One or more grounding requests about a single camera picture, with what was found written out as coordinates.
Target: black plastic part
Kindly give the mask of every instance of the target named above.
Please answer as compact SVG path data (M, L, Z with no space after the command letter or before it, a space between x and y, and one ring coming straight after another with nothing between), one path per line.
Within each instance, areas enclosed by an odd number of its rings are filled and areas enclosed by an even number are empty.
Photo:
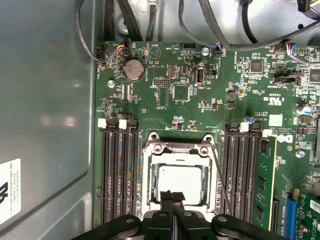
M274 232L226 214L215 216L211 221L211 228L222 236L240 240L288 240Z
M169 211L156 211L144 240L171 240L173 219L173 214Z
M306 13L310 10L311 0L297 0L298 11L301 13Z
M178 214L179 226L190 240L218 240L209 222L202 221L195 212L182 211Z
M119 240L132 236L140 230L141 221L133 215L122 215L98 226L72 240Z

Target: colored wires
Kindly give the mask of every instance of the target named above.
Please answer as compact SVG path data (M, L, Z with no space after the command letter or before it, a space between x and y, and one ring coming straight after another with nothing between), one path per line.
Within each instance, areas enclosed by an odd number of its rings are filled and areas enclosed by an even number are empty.
M297 44L295 44L295 43L286 44L286 53L288 54L289 58L297 61L298 63L305 64L305 65L320 65L319 61L317 61L317 62L305 61L305 60L302 60L302 59L298 58L297 56L295 56L294 50L295 50L296 46L297 46Z
M223 46L222 46L221 42L217 41L217 42L215 43L215 46L216 46L220 51L223 50Z

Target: metal screw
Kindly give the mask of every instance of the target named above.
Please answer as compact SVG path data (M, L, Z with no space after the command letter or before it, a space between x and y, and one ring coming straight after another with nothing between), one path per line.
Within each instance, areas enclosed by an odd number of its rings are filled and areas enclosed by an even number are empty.
M190 217L190 216L192 216L192 213L191 213L190 211L185 211L185 212L183 213L183 215L185 215L185 216L187 216L187 217Z
M295 156L298 158L298 159L301 159L301 158L304 158L306 156L306 153L302 150L297 150L295 152Z
M218 217L218 220L219 220L220 222L223 222L223 223L225 223L225 222L228 221L224 216Z
M202 148L200 148L200 153L203 155L208 154L208 148L206 146L203 146Z
M306 226L306 225L304 225L303 223L300 225L300 230L301 230L301 232L303 232L303 233L308 232L308 228L307 228L307 226Z
M109 80L108 81L108 87L113 89L116 86L116 82L114 80Z
M209 53L210 53L210 50L209 50L209 48L207 48L206 46L201 49L201 54L202 54L203 56L208 56Z
M156 153L160 153L162 151L162 146L157 144L154 146L153 150L156 152Z

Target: black wire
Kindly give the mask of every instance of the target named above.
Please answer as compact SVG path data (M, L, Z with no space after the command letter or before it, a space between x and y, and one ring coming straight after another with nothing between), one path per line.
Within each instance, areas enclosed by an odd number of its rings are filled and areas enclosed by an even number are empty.
M103 41L115 40L115 2L114 0L104 0L103 16Z
M140 33L139 26L128 0L117 0L117 2L119 4L124 23L128 29L131 40L142 42L143 39Z
M245 52L245 51L253 51L269 46L275 46L283 42L287 42L289 40L292 40L294 38L297 38L307 32L309 32L312 29L315 29L316 27L320 26L320 21L315 21L314 23L299 29L297 31L294 31L292 33L289 33L287 35L264 41L264 42L259 42L259 43L253 43L253 44L230 44L225 36L223 35L218 22L216 20L216 17L212 11L211 5L208 0L198 0L202 9L203 16L211 29L211 31L216 34L217 38L219 41L222 43L222 45L229 51L234 51L234 52Z
M154 30L156 26L157 6L150 5L149 26L146 31L145 41L150 42L154 36Z
M249 8L249 3L245 3L242 6L242 25L243 29L245 31L245 34L249 38L249 40L253 43L256 44L258 43L258 40L254 36L254 34L251 31L250 25L249 25L249 20L248 20L248 8Z
M178 11L178 16L179 16L179 25L180 28L182 29L182 31L184 32L184 34L191 39L192 41L196 42L197 44L201 44L203 46L207 46L207 47L211 47L211 48L215 48L216 44L215 43L208 43L208 42L204 42L201 41L199 39L197 39L186 27L184 20L183 20L183 15L184 15L184 8L185 8L185 2L184 0L179 0L179 11Z

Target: memory chip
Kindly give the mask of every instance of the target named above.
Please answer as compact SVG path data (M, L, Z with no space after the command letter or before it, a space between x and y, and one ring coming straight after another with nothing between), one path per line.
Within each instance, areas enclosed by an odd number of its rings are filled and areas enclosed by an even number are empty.
M259 178L258 178L258 184L259 184L259 187L260 187L262 190L265 190L265 188L266 188L266 180L265 180L262 176L259 176Z
M260 140L260 153L267 154L268 152L268 142L265 140Z
M255 213L256 213L256 216L257 216L259 222L262 222L262 219L264 217L264 211L262 211L262 209L257 206Z
M320 83L320 71L318 70L311 70L310 71L310 78L309 83Z
M251 61L250 72L251 73L262 73L263 63L262 61Z

